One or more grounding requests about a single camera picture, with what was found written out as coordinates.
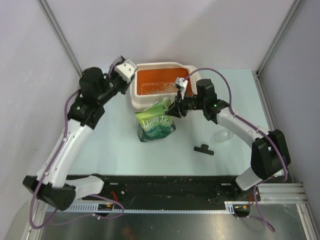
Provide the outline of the black bag clip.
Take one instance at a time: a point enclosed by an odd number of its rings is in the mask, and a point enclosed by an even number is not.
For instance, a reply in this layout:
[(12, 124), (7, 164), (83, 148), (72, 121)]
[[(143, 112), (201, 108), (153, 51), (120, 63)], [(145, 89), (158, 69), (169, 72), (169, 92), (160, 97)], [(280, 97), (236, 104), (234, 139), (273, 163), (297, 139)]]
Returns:
[(201, 146), (195, 146), (193, 150), (199, 153), (210, 155), (210, 156), (213, 156), (215, 154), (213, 150), (209, 149), (209, 146), (207, 144), (202, 144)]

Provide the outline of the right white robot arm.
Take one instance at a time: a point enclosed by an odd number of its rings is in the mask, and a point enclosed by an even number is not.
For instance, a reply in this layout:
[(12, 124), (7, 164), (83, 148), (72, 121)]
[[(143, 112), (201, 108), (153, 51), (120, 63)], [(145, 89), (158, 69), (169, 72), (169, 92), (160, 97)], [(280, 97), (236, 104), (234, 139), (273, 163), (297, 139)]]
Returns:
[(210, 79), (198, 80), (197, 94), (193, 96), (186, 95), (187, 85), (188, 82), (179, 77), (174, 82), (178, 92), (166, 111), (168, 116), (182, 118), (188, 111), (201, 110), (207, 121), (228, 129), (251, 148), (250, 167), (235, 179), (236, 185), (230, 188), (235, 200), (242, 201), (250, 188), (279, 171), (283, 171), (285, 179), (288, 178), (291, 157), (282, 131), (255, 126), (233, 112), (229, 103), (218, 99)]

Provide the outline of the clear plastic scoop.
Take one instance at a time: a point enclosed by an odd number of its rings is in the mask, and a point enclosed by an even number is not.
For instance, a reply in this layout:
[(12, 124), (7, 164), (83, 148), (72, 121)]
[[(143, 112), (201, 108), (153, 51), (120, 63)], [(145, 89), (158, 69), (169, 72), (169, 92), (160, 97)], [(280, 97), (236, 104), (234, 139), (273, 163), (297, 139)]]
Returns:
[(224, 128), (214, 134), (213, 140), (218, 143), (222, 143), (230, 140), (234, 136), (234, 133), (227, 128)]

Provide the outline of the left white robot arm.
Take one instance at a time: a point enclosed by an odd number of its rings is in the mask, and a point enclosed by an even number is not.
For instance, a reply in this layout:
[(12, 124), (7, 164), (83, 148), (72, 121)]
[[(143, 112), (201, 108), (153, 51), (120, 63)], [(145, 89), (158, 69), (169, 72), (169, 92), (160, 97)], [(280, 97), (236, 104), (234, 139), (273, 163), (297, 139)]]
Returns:
[(94, 173), (85, 178), (67, 180), (69, 168), (81, 146), (105, 113), (104, 105), (117, 93), (125, 94), (135, 77), (136, 67), (116, 66), (110, 73), (98, 67), (82, 72), (79, 90), (65, 109), (65, 129), (51, 157), (35, 176), (27, 175), (22, 184), (39, 199), (64, 211), (74, 200), (95, 195), (100, 200), (110, 196), (109, 179)]

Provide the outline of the orange and cream litter box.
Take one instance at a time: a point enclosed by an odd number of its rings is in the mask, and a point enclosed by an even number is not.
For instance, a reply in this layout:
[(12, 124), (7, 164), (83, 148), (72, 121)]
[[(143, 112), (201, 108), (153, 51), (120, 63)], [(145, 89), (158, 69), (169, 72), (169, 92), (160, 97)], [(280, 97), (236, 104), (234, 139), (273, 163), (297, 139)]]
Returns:
[(130, 85), (131, 104), (137, 110), (150, 108), (163, 98), (174, 100), (177, 78), (185, 78), (197, 68), (178, 62), (139, 63)]

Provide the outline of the green litter bag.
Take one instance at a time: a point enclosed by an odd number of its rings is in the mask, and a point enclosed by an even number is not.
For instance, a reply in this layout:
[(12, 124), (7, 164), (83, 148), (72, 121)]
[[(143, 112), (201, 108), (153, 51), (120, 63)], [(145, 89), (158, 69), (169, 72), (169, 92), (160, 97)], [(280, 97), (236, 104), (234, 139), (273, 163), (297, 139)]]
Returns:
[(137, 135), (142, 143), (164, 139), (176, 130), (173, 118), (166, 115), (172, 101), (164, 97), (149, 108), (135, 112), (138, 121)]

